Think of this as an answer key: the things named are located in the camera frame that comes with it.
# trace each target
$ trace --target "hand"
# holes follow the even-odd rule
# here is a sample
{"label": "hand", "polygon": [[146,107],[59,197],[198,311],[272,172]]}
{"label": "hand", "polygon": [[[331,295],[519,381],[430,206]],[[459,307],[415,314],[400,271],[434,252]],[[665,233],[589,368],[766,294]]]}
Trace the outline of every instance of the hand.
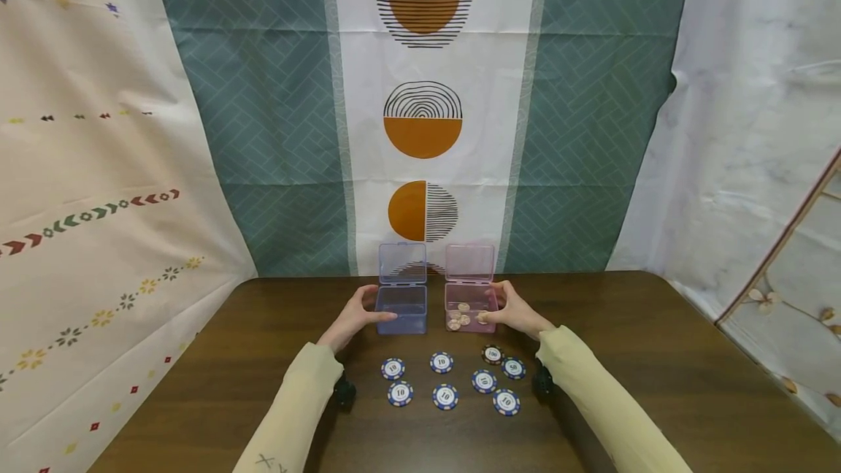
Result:
{"label": "hand", "polygon": [[397,314],[393,312],[369,312],[365,310],[365,305],[370,305],[375,296],[373,293],[377,291],[376,285],[365,285],[356,289],[347,305],[339,313],[338,318],[330,325],[316,345],[326,345],[330,347],[333,354],[344,349],[345,345],[353,338],[353,335],[358,333],[365,325],[369,323],[391,322],[397,319]]}
{"label": "hand", "polygon": [[496,293],[496,300],[499,303],[499,311],[482,312],[477,319],[486,323],[503,323],[521,333],[528,334],[532,339],[542,331],[549,331],[555,326],[546,318],[537,314],[525,300],[523,300],[510,281],[492,283],[493,290],[488,293]]}

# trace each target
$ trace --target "person's right hand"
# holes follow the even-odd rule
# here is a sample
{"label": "person's right hand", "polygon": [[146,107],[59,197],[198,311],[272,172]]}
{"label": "person's right hand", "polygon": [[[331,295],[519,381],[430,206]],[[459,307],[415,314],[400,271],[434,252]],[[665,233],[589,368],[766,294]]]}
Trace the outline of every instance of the person's right hand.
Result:
{"label": "person's right hand", "polygon": [[511,282],[508,280],[491,283],[493,290],[487,292],[496,293],[496,300],[499,303],[499,311],[482,312],[476,319],[486,323],[503,323],[521,333],[528,334],[531,338],[537,339],[542,331],[551,331],[555,326],[546,318],[537,314],[525,300],[523,300]]}

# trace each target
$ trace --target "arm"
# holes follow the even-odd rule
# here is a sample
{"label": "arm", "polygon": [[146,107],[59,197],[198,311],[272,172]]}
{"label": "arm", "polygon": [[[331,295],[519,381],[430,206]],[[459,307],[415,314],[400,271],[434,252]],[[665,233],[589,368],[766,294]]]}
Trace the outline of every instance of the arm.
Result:
{"label": "arm", "polygon": [[376,290],[376,285],[356,290],[318,343],[306,344],[298,353],[233,473],[304,471],[315,428],[342,376],[342,364],[334,355],[365,325],[397,318],[391,312],[365,311],[366,295]]}
{"label": "arm", "polygon": [[537,357],[575,402],[619,473],[691,473],[657,425],[573,331],[555,328],[508,281],[493,287],[504,307],[485,313],[482,320],[504,323],[540,340]]}

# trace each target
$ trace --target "person's left hand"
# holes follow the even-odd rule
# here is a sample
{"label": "person's left hand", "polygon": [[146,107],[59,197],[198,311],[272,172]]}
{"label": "person's left hand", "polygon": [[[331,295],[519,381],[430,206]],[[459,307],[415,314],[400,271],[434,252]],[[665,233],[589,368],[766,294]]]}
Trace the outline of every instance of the person's left hand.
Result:
{"label": "person's left hand", "polygon": [[369,312],[365,310],[365,305],[370,304],[375,300],[372,296],[377,291],[376,285],[365,285],[356,289],[347,305],[339,313],[339,317],[330,325],[321,335],[317,345],[326,345],[330,347],[333,354],[344,349],[345,345],[353,338],[353,335],[358,333],[365,325],[369,323],[391,322],[397,319],[397,314],[393,312]]}

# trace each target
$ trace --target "arrow pattern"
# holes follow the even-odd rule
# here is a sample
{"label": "arrow pattern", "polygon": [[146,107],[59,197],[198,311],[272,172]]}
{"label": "arrow pattern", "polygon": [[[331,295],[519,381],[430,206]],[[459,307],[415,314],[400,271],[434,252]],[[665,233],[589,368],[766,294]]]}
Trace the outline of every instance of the arrow pattern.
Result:
{"label": "arrow pattern", "polygon": [[[120,109],[118,110],[118,114],[122,115],[123,117],[129,117],[131,115],[130,109]],[[154,115],[154,112],[140,112],[140,114],[144,115],[146,118],[150,117],[150,115]],[[29,120],[43,120],[44,123],[48,123],[48,121],[55,121],[61,120],[63,115],[56,115],[54,114],[46,114],[46,115],[32,115]],[[66,119],[77,119],[77,120],[87,120],[87,115],[83,113],[74,113],[74,114],[67,114]],[[100,119],[111,119],[111,112],[102,112],[99,114]],[[23,124],[26,123],[27,118],[15,117],[12,118],[5,118],[6,122],[9,124]]]}
{"label": "arrow pattern", "polygon": [[104,203],[99,207],[89,209],[89,211],[78,212],[76,214],[66,215],[65,218],[57,219],[51,226],[46,226],[40,233],[31,233],[23,236],[22,239],[13,239],[0,245],[0,259],[6,254],[6,257],[14,256],[22,253],[24,250],[32,250],[44,241],[44,238],[50,239],[57,234],[64,234],[68,230],[72,230],[84,223],[92,222],[92,220],[100,220],[108,215],[114,215],[118,209],[128,208],[129,205],[134,204],[138,207],[146,207],[148,205],[157,205],[165,201],[174,201],[181,197],[181,191],[178,189],[170,189],[160,194],[146,194],[143,196],[133,196],[131,200],[123,199],[116,203]]}

